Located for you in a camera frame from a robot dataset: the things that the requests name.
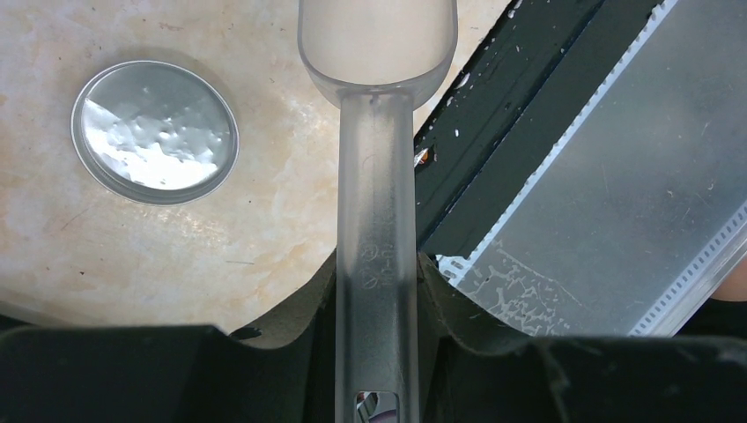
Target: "can lid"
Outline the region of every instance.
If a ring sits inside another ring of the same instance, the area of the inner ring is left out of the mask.
[[[211,193],[239,153],[236,120],[215,88],[155,61],[120,63],[96,75],[76,99],[71,131],[96,180],[145,204],[182,204]]]

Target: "black fabric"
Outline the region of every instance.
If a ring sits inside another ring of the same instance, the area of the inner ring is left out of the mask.
[[[747,340],[747,302],[708,300],[677,335]]]

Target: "scoop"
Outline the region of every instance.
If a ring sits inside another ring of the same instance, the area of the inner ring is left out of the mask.
[[[446,77],[455,0],[300,0],[299,51],[340,108],[336,420],[359,392],[418,422],[412,112]]]

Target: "transparent scoop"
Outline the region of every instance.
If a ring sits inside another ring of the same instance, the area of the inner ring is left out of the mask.
[[[412,112],[456,46],[455,0],[300,0],[299,50],[340,108],[336,421],[391,392],[418,422]]]

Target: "clear plastic scoop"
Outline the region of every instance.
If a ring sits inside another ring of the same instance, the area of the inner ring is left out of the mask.
[[[336,421],[391,392],[419,421],[412,112],[447,74],[455,0],[300,0],[299,50],[340,108]]]

